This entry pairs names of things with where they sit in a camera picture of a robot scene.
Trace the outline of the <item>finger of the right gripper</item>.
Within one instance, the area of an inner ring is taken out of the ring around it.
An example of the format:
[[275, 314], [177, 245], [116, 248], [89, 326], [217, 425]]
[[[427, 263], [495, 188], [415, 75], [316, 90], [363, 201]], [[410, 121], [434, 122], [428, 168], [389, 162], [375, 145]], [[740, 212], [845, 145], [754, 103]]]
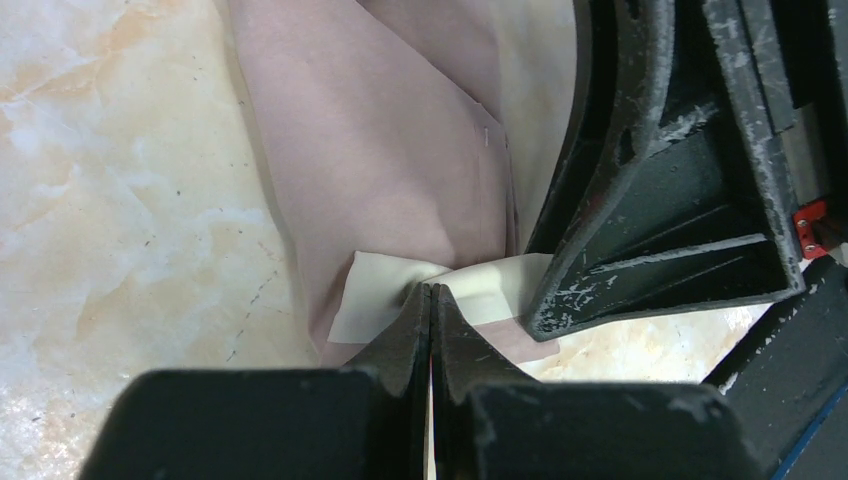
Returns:
[[666, 105], [675, 52], [672, 1], [577, 1], [569, 126], [527, 252], [555, 253], [615, 200], [647, 155]]

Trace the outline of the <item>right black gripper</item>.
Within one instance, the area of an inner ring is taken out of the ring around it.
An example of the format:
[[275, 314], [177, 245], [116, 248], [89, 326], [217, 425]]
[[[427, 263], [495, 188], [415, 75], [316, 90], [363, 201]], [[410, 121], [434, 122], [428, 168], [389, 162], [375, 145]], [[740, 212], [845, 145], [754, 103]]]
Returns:
[[536, 341], [780, 301], [804, 288], [801, 254], [847, 262], [846, 2], [672, 2], [658, 128], [615, 200], [548, 253], [524, 316]]

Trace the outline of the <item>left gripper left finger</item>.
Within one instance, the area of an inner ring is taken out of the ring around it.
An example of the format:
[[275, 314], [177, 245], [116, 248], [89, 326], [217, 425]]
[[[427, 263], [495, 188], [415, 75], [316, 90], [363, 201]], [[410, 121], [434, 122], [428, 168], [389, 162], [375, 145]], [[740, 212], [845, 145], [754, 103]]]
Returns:
[[398, 317], [351, 361], [374, 375], [365, 479], [424, 479], [429, 442], [431, 287], [413, 288]]

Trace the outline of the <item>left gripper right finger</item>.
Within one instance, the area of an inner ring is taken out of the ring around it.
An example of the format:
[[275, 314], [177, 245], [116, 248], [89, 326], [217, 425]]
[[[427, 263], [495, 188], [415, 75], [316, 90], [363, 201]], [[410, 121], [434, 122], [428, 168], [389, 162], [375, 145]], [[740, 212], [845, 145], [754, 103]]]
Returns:
[[434, 459], [438, 479], [484, 479], [486, 449], [497, 440], [475, 393], [532, 377], [506, 359], [465, 319], [450, 289], [431, 288]]

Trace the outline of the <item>pink underwear cream waistband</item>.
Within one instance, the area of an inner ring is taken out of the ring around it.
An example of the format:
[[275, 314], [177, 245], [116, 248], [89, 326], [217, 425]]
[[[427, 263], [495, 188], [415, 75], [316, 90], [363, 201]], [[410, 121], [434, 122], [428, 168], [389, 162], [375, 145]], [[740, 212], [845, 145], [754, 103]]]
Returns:
[[529, 251], [572, 110], [569, 1], [233, 1], [238, 61], [308, 332], [352, 359], [419, 284], [516, 364], [550, 262]]

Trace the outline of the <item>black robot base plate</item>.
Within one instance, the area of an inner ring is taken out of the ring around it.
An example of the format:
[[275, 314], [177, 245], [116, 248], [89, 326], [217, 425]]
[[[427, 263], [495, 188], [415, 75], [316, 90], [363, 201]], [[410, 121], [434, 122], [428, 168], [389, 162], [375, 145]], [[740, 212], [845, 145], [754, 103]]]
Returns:
[[847, 270], [829, 257], [705, 378], [740, 419], [768, 479], [847, 476]]

